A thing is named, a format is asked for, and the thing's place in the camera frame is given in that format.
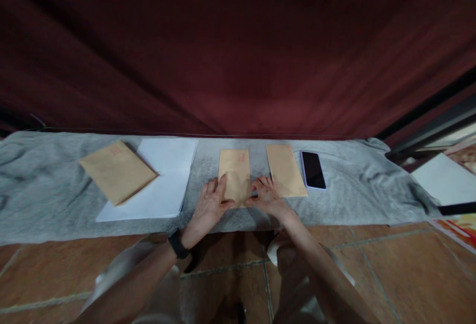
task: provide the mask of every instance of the smartwatch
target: smartwatch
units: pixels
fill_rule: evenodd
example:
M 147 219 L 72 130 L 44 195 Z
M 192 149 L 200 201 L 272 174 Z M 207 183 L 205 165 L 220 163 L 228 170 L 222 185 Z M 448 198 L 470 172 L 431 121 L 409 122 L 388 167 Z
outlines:
M 176 229 L 174 233 L 169 236 L 169 243 L 174 249 L 178 259 L 185 259 L 190 252 L 180 242 L 180 229 Z

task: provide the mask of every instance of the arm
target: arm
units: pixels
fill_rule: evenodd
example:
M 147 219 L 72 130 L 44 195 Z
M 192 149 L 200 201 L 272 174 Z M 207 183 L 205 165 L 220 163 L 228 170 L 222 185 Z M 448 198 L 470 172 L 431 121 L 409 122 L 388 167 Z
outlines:
M 226 184 L 224 175 L 218 185 L 217 179 L 213 179 L 202 188 L 193 217 L 181 232 L 180 240 L 185 248 L 195 246 L 233 206 L 233 201 L 222 202 Z M 177 255 L 169 242 L 160 245 L 92 303 L 74 323 L 130 323 L 175 263 Z
M 252 191 L 258 198 L 247 200 L 275 216 L 288 232 L 298 252 L 308 263 L 308 276 L 319 305 L 330 323 L 378 323 L 362 296 L 342 274 L 296 213 L 279 198 L 270 178 L 256 179 Z

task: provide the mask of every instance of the kraft paper envelope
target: kraft paper envelope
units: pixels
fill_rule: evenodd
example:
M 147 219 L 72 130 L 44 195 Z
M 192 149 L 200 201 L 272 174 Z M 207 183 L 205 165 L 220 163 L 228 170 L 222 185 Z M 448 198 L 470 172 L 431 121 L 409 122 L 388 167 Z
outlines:
M 220 150 L 218 179 L 227 173 L 224 199 L 234 200 L 235 208 L 246 207 L 244 201 L 251 196 L 251 171 L 248 149 Z
M 157 177 L 121 141 L 82 158 L 79 163 L 114 205 L 126 201 Z
M 290 145 L 267 145 L 269 170 L 280 197 L 307 196 L 307 190 Z

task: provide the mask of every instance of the person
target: person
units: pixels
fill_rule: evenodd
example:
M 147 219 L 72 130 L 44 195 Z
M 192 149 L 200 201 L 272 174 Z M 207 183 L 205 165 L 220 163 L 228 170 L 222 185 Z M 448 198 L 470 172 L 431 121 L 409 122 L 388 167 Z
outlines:
M 234 205 L 223 201 L 226 184 L 224 175 L 203 186 L 192 219 L 179 233 L 185 249 L 192 249 Z M 268 247 L 282 277 L 274 323 L 378 323 L 344 265 L 278 196 L 273 181 L 260 176 L 254 190 L 258 196 L 247 205 L 276 217 L 284 228 Z M 179 276 L 189 262 L 190 256 L 178 259 L 170 241 L 139 241 L 97 278 L 74 323 L 181 323 Z

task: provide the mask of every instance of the hand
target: hand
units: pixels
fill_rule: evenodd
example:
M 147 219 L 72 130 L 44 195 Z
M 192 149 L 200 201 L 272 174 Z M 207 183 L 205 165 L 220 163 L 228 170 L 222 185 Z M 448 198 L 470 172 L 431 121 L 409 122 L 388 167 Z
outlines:
M 185 248 L 195 246 L 220 221 L 223 214 L 233 207 L 234 201 L 222 201 L 226 187 L 226 174 L 221 177 L 218 185 L 215 178 L 203 186 L 192 219 L 182 231 L 181 241 Z
M 251 185 L 251 192 L 254 190 L 258 190 L 258 197 L 250 197 L 246 200 L 248 206 L 256 206 L 281 222 L 288 212 L 292 212 L 291 208 L 279 197 L 274 182 L 270 178 L 260 176 Z

